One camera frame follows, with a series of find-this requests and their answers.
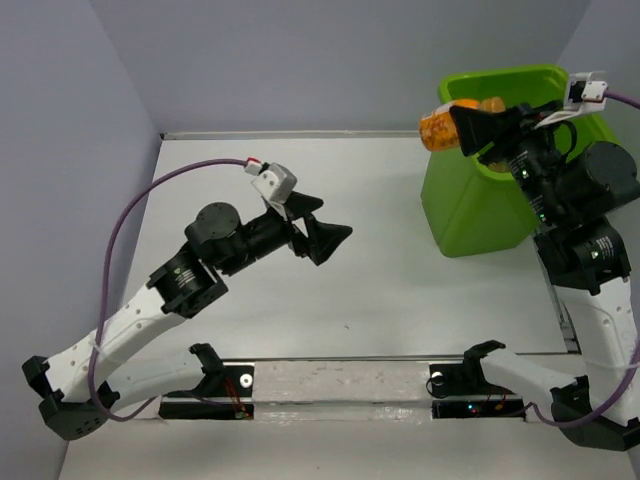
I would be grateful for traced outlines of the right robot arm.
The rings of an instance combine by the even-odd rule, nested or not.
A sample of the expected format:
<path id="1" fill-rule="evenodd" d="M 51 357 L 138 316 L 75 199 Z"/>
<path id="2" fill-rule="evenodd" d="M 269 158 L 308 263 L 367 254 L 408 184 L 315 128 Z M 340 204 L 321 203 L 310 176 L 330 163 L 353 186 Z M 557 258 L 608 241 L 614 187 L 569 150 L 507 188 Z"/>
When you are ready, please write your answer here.
<path id="1" fill-rule="evenodd" d="M 586 448 L 627 452 L 639 444 L 639 334 L 631 305 L 631 265 L 608 215 L 639 196 L 634 159 L 595 141 L 561 152 L 561 103 L 521 104 L 500 113 L 453 106 L 464 155 L 504 161 L 541 227 L 533 241 L 577 335 L 583 375 L 523 359 L 498 341 L 469 348 L 444 377 L 455 395 L 498 387 L 527 399 L 538 418 Z"/>

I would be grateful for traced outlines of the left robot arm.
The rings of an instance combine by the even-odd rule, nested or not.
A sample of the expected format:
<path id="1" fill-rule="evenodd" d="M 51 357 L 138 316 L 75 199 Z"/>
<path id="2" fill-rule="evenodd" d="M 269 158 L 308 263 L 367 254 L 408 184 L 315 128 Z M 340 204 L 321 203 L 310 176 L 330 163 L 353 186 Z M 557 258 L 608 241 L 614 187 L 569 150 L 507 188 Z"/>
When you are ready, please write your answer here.
<path id="1" fill-rule="evenodd" d="M 173 392 L 215 392 L 226 372 L 208 343 L 158 360 L 133 357 L 225 295 L 224 277 L 284 246 L 315 265 L 325 263 L 353 229 L 318 221 L 314 212 L 322 205 L 319 198 L 292 192 L 281 210 L 269 206 L 248 223 L 225 202 L 201 209 L 185 229 L 186 243 L 101 327 L 58 354 L 23 363 L 26 382 L 41 398 L 45 425 L 73 441 L 139 402 Z"/>

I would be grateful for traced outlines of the short orange juice bottle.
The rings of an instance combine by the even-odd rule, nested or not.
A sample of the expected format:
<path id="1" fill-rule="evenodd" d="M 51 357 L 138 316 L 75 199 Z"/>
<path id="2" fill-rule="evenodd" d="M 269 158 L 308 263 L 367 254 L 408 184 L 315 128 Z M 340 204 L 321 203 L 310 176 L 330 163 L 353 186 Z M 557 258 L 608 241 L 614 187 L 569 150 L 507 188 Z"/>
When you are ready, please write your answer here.
<path id="1" fill-rule="evenodd" d="M 436 160 L 454 159 L 461 153 L 459 136 L 450 114 L 454 106 L 488 113 L 501 113 L 506 110 L 506 105 L 500 97 L 490 97 L 484 100 L 452 100 L 423 115 L 419 122 L 421 142 Z"/>

